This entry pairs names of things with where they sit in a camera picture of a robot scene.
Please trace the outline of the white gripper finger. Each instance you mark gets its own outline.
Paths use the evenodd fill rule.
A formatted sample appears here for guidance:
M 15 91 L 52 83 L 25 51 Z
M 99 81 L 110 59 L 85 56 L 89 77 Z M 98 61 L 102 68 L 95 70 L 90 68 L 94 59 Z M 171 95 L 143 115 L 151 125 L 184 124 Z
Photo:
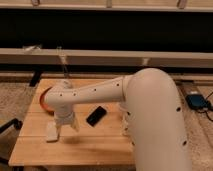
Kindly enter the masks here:
M 70 127 L 72 128 L 72 129 L 74 129 L 75 131 L 79 131 L 79 125 L 78 125 L 78 123 L 72 123 L 72 124 L 70 124 Z
M 54 139 L 58 140 L 60 137 L 60 132 L 61 132 L 61 126 L 55 126 L 54 127 Z

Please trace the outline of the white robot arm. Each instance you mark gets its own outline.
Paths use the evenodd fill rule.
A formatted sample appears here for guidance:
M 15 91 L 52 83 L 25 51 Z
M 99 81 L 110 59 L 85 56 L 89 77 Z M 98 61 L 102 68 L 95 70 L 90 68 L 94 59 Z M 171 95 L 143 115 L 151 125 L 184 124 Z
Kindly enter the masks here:
M 70 122 L 75 104 L 123 102 L 136 171 L 192 171 L 178 89 L 162 70 L 142 69 L 79 88 L 63 80 L 48 91 L 45 102 L 60 125 Z

